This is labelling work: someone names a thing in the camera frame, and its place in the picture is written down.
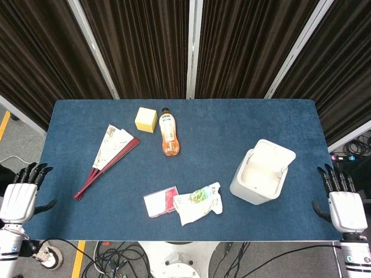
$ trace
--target table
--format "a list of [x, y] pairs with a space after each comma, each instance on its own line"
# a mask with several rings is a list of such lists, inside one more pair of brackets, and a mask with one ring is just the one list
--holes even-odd
[[[168, 107], [181, 150], [162, 153], [161, 133], [138, 131], [139, 107]], [[80, 202], [83, 186], [108, 124], [141, 143], [103, 174]], [[267, 139], [296, 153], [281, 195], [254, 206], [232, 195], [230, 182], [248, 149]], [[330, 163], [315, 105], [310, 100], [61, 100], [41, 156], [54, 170], [37, 205], [57, 199], [26, 231], [33, 239], [158, 241], [338, 240], [340, 234], [311, 207], [328, 210], [317, 166]], [[149, 218], [143, 196], [176, 185], [180, 194], [218, 181], [223, 213], [185, 226], [172, 212]]]

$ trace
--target yellow sponge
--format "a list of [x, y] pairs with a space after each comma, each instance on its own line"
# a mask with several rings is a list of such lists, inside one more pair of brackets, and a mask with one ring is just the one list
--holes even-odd
[[135, 118], [135, 125], [138, 130], [153, 133], [157, 122], [156, 110], [139, 107], [138, 114]]

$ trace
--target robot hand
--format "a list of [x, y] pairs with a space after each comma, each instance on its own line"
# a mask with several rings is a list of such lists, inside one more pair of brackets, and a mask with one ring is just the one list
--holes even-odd
[[35, 166], [34, 162], [21, 169], [16, 174], [13, 183], [8, 185], [4, 194], [0, 208], [0, 219], [5, 224], [0, 229], [1, 277], [12, 277], [24, 239], [29, 243], [33, 252], [37, 251], [36, 246], [32, 244], [22, 228], [23, 224], [28, 222], [33, 215], [50, 210], [56, 204], [56, 201], [52, 200], [45, 206], [35, 208], [36, 195], [45, 175], [53, 170], [53, 167], [46, 167], [46, 163]]
[[360, 233], [367, 228], [361, 197], [355, 192], [352, 178], [345, 172], [325, 165], [318, 167], [329, 200], [330, 214], [312, 201], [318, 216], [330, 222], [341, 233], [341, 250], [350, 278], [371, 277], [371, 253], [367, 238]]

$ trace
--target dark curtain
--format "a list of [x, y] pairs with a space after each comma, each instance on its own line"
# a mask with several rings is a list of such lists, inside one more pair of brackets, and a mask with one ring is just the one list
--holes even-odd
[[65, 1], [0, 1], [0, 95], [43, 129], [56, 100], [112, 98]]
[[263, 98], [318, 1], [205, 0], [196, 98]]
[[371, 1], [336, 1], [274, 97], [315, 101], [328, 144], [371, 120]]
[[81, 0], [121, 98], [185, 98], [189, 0]]

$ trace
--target white trash bin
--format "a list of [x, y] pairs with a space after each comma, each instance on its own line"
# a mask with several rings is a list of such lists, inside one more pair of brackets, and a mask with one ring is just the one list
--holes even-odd
[[281, 193], [288, 165], [295, 157], [289, 149], [259, 140], [239, 165], [230, 186], [231, 193], [251, 204], [276, 199]]

